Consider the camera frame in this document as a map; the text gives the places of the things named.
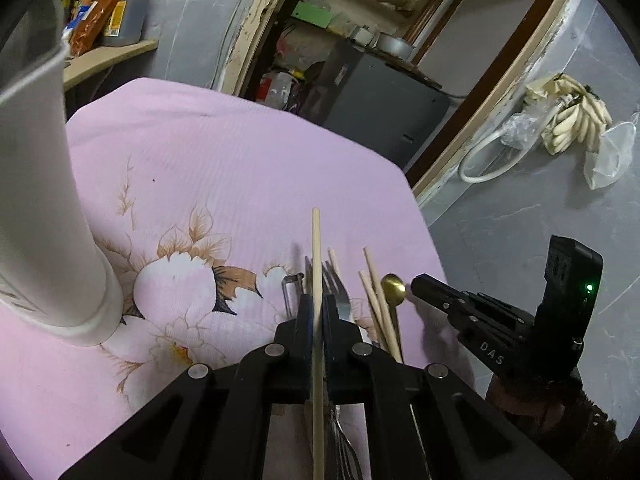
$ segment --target white hose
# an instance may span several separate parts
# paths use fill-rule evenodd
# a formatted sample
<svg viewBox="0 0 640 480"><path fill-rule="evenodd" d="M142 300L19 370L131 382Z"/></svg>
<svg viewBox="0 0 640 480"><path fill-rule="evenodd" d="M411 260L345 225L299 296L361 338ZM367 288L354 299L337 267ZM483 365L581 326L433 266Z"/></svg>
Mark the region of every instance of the white hose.
<svg viewBox="0 0 640 480"><path fill-rule="evenodd" d="M549 113L542 119L536 129L535 138L537 139L542 130L545 129L546 125L554 118L554 116L562 110L566 106L566 101L560 99L552 108L549 110ZM481 150L486 148L489 144L494 142L494 140L500 139L506 130L499 128L495 130L492 134L486 136L484 139L481 139L474 147L472 147L469 152L463 157L460 165L458 167L458 175L460 179L464 182L468 182L469 184L478 184L479 182L487 182L488 180L492 180L498 176L501 176L503 173L506 173L511 168L513 168L516 164L518 164L527 153L531 150L531 148L535 145L535 142L532 143L531 147L526 150L520 150L520 153L513 157L509 162L507 162L503 167L498 168L497 170L492 171L491 173L487 173L480 176L468 176L465 174L466 168L469 166L469 161L475 157Z"/></svg>

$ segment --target white plastic container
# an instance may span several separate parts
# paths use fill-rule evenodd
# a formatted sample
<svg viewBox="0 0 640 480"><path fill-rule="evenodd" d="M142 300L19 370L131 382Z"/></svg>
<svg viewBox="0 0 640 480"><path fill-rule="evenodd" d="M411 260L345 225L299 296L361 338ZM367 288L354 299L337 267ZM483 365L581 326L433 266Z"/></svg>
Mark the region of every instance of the white plastic container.
<svg viewBox="0 0 640 480"><path fill-rule="evenodd" d="M68 45L0 91L0 308L73 344L100 344L122 290L82 210L66 142Z"/></svg>
<svg viewBox="0 0 640 480"><path fill-rule="evenodd" d="M140 41L149 0L119 0L104 27L104 46L126 46Z"/></svg>

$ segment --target metal rivet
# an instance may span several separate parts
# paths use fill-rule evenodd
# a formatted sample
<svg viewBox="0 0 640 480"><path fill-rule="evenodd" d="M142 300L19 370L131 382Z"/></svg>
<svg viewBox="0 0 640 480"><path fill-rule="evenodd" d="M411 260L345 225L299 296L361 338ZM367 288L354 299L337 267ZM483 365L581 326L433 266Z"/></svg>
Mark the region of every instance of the metal rivet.
<svg viewBox="0 0 640 480"><path fill-rule="evenodd" d="M442 363L433 363L427 366L427 371L431 377L436 379L444 379L449 375L449 369Z"/></svg>
<svg viewBox="0 0 640 480"><path fill-rule="evenodd" d="M371 354L373 352L373 348L368 343L356 343L351 347L353 353L360 356L365 356Z"/></svg>
<svg viewBox="0 0 640 480"><path fill-rule="evenodd" d="M265 346L264 353L269 357L280 357L284 354L284 346L279 343L271 343L270 345Z"/></svg>
<svg viewBox="0 0 640 480"><path fill-rule="evenodd" d="M209 367L207 365L198 363L189 368L188 373L191 379L201 379L207 376L207 374L209 373Z"/></svg>

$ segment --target gold spoon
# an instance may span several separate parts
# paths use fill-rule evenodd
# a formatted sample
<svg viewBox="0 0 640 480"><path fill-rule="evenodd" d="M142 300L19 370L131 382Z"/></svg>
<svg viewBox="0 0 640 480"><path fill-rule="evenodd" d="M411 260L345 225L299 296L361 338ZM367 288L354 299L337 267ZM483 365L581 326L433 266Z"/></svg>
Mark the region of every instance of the gold spoon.
<svg viewBox="0 0 640 480"><path fill-rule="evenodd" d="M400 354L402 355L402 343L400 341L400 329L398 326L398 313L396 312L396 307L404 301L404 298L406 298L406 287L400 277L395 274L387 274L382 278L381 283L382 292L385 293L385 300L389 306L391 323L396 331L396 339L398 340L398 346L400 347Z"/></svg>

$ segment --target pink tablecloth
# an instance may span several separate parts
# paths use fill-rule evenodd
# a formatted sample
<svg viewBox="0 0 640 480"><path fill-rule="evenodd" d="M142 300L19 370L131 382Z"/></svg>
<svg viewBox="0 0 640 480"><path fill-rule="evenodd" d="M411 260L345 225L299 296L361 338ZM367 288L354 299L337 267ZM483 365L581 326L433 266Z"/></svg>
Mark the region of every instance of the pink tablecloth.
<svg viewBox="0 0 640 480"><path fill-rule="evenodd" d="M57 478L189 364L232 364L269 342L284 319L282 277L311 252L314 206L355 314L368 309L357 275L366 245L381 274L444 278L401 171L292 115L139 79L78 111L68 138L127 315L103 345L76 348L0 308L0 431L34 480ZM451 334L423 317L399 309L406 361L456 366ZM273 427L299 455L303 430L287 416ZM309 464L271 464L265 478L310 478Z"/></svg>

